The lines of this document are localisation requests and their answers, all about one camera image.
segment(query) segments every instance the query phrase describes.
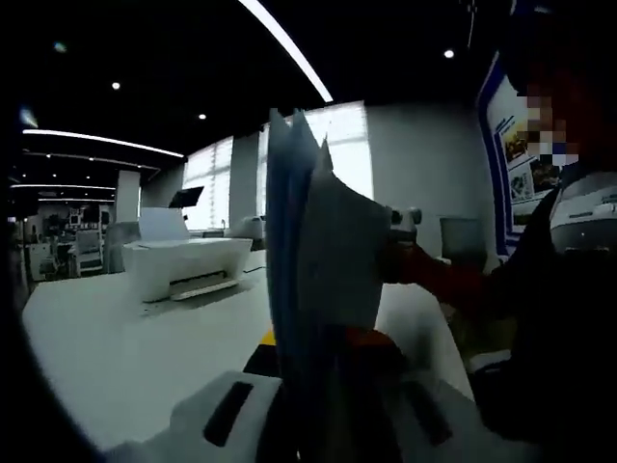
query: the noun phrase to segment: printer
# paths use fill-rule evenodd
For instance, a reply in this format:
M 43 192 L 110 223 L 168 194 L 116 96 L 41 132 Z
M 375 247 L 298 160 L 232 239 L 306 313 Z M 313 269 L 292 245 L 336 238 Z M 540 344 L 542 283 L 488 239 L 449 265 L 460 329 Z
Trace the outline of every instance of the printer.
M 131 287 L 143 302 L 181 300 L 235 286 L 251 251 L 251 239 L 190 238 L 180 208 L 187 204 L 179 203 L 177 196 L 196 204 L 199 194 L 178 194 L 174 207 L 143 207 L 141 239 L 122 246 Z

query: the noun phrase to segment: black ceiling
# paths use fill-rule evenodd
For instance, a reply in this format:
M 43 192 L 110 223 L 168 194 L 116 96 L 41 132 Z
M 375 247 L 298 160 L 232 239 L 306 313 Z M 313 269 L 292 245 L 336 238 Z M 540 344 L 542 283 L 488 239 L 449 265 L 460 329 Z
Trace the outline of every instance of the black ceiling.
M 190 154 L 255 132 L 270 107 L 324 105 L 264 26 L 237 0 L 49 2 L 27 13 L 21 103 L 41 129 L 115 138 Z M 347 3 L 262 0 L 305 54 L 334 103 L 400 100 L 472 104 L 494 55 L 491 35 L 506 0 Z M 66 47 L 65 53 L 54 43 Z M 452 60 L 443 52 L 455 51 Z M 118 91 L 113 82 L 120 82 Z M 205 121 L 198 114 L 207 116 Z M 165 169 L 182 159 L 99 142 L 24 135 L 19 181 L 115 184 L 117 164 L 36 153 L 116 159 Z

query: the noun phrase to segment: window blind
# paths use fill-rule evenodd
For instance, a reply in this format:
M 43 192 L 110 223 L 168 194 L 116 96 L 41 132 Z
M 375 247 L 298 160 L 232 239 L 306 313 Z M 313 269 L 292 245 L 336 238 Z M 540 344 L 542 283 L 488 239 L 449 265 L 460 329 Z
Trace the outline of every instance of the window blind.
M 335 174 L 354 191 L 373 198 L 373 171 L 362 101 L 339 104 L 305 113 L 318 145 L 328 138 Z M 267 150 L 270 126 L 259 133 L 257 163 L 257 214 L 265 214 Z
M 232 149 L 233 138 L 229 137 L 188 157 L 182 188 L 203 187 L 198 203 L 182 209 L 190 231 L 228 227 Z

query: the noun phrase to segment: monitor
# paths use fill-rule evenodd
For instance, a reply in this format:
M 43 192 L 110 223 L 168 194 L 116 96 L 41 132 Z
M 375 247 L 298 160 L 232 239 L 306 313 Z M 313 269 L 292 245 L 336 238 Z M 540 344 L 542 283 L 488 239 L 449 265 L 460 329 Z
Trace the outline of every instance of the monitor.
M 196 205 L 200 200 L 202 191 L 202 186 L 196 186 L 194 188 L 187 188 L 186 190 L 176 192 L 174 198 L 170 202 L 170 208 L 181 209 L 183 207 L 191 207 Z

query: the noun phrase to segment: table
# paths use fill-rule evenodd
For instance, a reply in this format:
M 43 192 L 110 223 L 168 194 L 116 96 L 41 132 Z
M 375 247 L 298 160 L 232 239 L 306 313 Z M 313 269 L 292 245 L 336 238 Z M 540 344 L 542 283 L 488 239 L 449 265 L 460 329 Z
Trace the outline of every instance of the table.
M 264 263 L 251 253 L 246 268 Z M 42 283 L 23 321 L 56 396 L 100 449 L 144 441 L 172 408 L 220 373 L 242 370 L 270 329 L 265 270 L 237 288 L 141 303 L 125 274 Z M 437 300 L 419 286 L 384 286 L 377 328 L 414 362 L 471 396 Z M 421 332 L 428 330 L 428 343 Z

